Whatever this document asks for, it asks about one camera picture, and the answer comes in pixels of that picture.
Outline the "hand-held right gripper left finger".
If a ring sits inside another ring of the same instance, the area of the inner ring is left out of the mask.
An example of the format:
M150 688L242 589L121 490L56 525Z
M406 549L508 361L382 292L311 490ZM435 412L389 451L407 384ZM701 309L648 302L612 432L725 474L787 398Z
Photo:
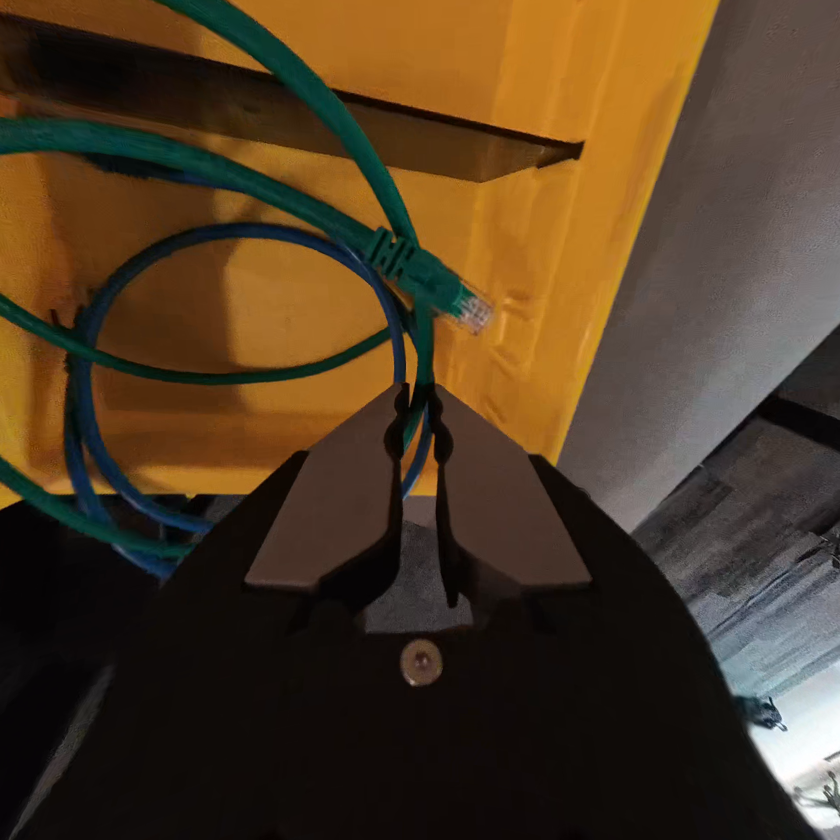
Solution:
M405 382L390 385L310 447L245 576L314 593L402 523Z

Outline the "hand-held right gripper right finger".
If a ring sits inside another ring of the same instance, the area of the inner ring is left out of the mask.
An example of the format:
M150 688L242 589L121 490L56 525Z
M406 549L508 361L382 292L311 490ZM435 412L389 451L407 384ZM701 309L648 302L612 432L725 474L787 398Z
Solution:
M440 574L449 606L592 584L529 453L441 385L428 396Z

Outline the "yellow plastic bin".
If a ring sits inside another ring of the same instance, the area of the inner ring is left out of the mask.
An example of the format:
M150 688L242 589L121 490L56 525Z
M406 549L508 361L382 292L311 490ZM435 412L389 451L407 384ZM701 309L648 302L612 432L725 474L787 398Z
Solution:
M232 2L331 88L583 142L579 160L484 184L392 169L424 247L494 306L481 335L436 323L435 374L526 450L556 460L718 2ZM257 69L156 2L2 2L2 11ZM217 133L152 129L224 154L370 227L352 162ZM2 159L2 292L67 323L159 238L212 222L295 224L244 196L135 182L63 154ZM144 272L101 346L147 364L245 371L349 348L384 326L361 279L318 254L248 241ZM68 492L63 354L2 323L2 456ZM142 490L248 493L392 382L382 346L311 379L148 382L97 369L108 450Z

